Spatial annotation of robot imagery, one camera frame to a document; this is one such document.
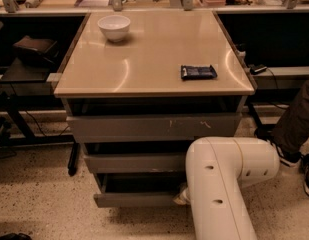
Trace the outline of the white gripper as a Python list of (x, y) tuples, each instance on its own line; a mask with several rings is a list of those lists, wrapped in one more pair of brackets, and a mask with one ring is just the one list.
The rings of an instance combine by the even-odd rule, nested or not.
[(176, 203), (177, 205), (189, 205), (190, 195), (188, 189), (184, 189), (180, 192), (180, 194), (174, 196), (173, 202)]

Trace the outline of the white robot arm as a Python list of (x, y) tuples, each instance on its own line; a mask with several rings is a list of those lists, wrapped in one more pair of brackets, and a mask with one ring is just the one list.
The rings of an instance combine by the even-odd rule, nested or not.
[(188, 148), (185, 168), (176, 201), (191, 206), (196, 240), (257, 240), (241, 189), (276, 176), (276, 149), (257, 138), (204, 137)]

